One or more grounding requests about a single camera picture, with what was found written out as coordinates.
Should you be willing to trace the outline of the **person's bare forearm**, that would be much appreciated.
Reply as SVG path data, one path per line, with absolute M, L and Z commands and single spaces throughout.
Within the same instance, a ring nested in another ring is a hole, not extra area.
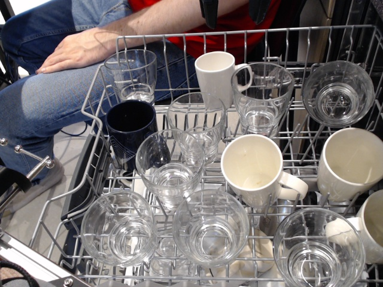
M 101 36 L 115 44 L 118 36 L 161 35 L 183 33 L 204 25 L 207 13 L 199 1 L 159 1 L 100 28 Z

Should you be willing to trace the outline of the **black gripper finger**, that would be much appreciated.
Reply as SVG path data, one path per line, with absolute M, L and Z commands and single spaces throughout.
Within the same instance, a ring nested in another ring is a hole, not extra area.
M 249 0 L 249 16 L 255 24 L 260 24 L 266 17 L 271 0 Z
M 218 0 L 200 0 L 200 11 L 210 29 L 215 29 L 218 19 Z

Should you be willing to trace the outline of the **person's bare hand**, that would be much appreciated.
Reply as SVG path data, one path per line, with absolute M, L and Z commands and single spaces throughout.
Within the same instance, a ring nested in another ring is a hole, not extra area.
M 84 68 L 101 62 L 113 53 L 114 44 L 113 33 L 101 28 L 92 28 L 66 36 L 36 73 L 49 74 Z

